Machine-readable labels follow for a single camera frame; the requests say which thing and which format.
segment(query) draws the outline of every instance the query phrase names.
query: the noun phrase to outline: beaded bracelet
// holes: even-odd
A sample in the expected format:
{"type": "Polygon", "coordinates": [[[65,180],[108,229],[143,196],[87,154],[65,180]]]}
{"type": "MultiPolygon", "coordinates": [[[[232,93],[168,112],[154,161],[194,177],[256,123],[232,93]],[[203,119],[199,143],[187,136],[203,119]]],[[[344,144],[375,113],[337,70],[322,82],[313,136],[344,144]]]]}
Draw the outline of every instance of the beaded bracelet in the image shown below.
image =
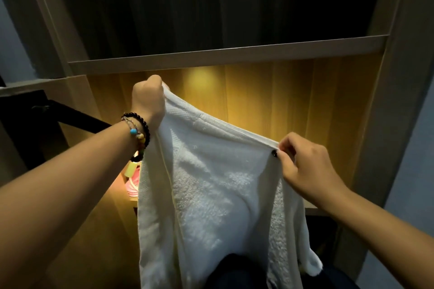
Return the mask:
{"type": "Polygon", "coordinates": [[[143,160],[143,155],[144,155],[144,150],[146,149],[146,147],[149,144],[149,140],[150,140],[150,134],[149,134],[149,128],[148,125],[146,124],[146,122],[143,120],[142,117],[138,116],[137,113],[125,113],[121,120],[125,121],[128,124],[128,127],[130,128],[130,133],[131,135],[135,135],[135,137],[138,140],[138,155],[137,156],[133,156],[131,158],[131,161],[133,162],[139,162],[141,160],[143,160]],[[128,119],[128,117],[132,117],[137,119],[137,117],[139,119],[141,119],[141,121],[139,119],[137,119],[141,125],[143,126],[143,129],[146,133],[146,136],[139,132],[137,126],[135,125],[134,122],[132,122],[130,119],[128,119]]]}

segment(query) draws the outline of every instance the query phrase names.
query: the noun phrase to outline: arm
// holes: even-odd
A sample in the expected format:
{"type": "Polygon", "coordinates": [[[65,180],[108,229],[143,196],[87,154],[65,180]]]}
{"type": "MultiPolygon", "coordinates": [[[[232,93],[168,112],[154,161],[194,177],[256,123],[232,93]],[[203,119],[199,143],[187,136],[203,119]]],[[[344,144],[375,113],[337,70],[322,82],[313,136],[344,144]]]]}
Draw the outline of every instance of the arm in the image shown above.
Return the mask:
{"type": "Polygon", "coordinates": [[[324,146],[289,133],[279,149],[283,176],[294,190],[355,232],[402,286],[432,288],[434,238],[347,188],[324,146]],[[296,154],[295,164],[285,152],[296,154]]]}
{"type": "MultiPolygon", "coordinates": [[[[152,135],[165,112],[159,76],[134,86],[132,112],[144,118],[152,135]]],[[[26,277],[46,269],[136,149],[137,139],[119,122],[0,188],[0,287],[18,273],[26,277]]]]}

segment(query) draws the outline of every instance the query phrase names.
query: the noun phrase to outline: dark pants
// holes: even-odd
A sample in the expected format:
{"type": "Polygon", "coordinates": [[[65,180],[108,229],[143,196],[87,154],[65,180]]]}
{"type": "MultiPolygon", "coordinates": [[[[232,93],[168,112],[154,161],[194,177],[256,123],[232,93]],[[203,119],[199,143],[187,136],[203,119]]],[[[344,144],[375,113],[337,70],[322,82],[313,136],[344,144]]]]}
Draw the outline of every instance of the dark pants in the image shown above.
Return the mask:
{"type": "MultiPolygon", "coordinates": [[[[326,266],[315,276],[302,276],[304,289],[359,289],[343,272],[326,266]]],[[[227,255],[208,277],[204,289],[267,289],[267,275],[250,259],[227,255]]]]}

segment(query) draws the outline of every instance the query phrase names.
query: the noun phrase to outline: gray wall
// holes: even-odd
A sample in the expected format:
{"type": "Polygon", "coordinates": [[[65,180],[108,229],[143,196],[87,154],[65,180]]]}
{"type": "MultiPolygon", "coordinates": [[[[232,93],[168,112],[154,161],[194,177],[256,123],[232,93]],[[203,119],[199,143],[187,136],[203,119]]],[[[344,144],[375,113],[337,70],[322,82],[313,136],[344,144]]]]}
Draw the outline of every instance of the gray wall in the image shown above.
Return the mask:
{"type": "MultiPolygon", "coordinates": [[[[434,236],[434,81],[420,111],[385,209],[434,236]]],[[[357,284],[361,289],[402,288],[368,253],[357,284]]]]}
{"type": "Polygon", "coordinates": [[[0,0],[0,76],[6,84],[37,79],[3,0],[0,0]]]}

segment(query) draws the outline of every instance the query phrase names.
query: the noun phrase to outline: white towel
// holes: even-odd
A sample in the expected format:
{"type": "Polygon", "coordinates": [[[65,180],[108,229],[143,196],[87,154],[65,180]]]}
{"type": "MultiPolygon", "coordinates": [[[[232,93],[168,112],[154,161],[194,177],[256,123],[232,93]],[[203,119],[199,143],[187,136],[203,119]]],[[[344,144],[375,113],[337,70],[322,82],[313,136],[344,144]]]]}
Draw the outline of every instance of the white towel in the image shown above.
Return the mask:
{"type": "Polygon", "coordinates": [[[277,143],[165,95],[140,174],[142,288],[201,288],[230,253],[259,263],[278,288],[302,288],[298,261],[310,275],[322,263],[303,200],[271,155],[277,143]]]}

